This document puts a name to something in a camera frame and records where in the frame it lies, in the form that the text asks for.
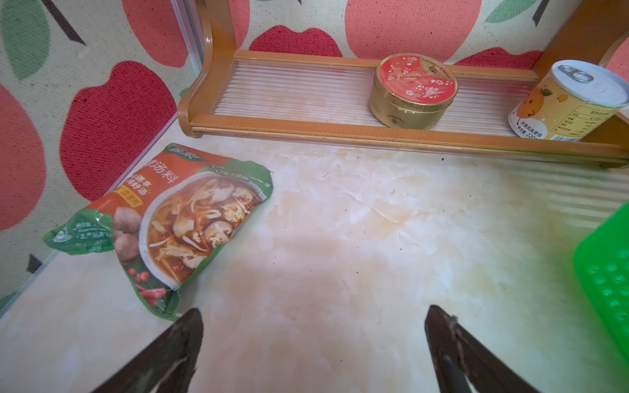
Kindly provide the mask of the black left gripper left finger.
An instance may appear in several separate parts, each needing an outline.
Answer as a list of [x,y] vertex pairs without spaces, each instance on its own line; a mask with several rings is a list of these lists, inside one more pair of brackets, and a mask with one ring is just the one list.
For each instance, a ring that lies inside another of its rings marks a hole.
[[190,309],[96,392],[187,392],[203,339],[199,309]]

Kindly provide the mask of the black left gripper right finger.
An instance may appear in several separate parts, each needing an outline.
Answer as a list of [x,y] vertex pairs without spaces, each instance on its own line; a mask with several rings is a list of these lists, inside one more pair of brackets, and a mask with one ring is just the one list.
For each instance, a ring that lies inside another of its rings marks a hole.
[[424,330],[439,391],[537,391],[440,306],[429,307]]

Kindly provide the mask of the green plastic basket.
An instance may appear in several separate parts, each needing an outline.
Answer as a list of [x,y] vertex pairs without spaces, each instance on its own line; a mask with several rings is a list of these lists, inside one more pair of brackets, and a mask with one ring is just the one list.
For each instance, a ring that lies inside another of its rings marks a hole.
[[574,267],[619,353],[628,358],[628,206],[583,240]]

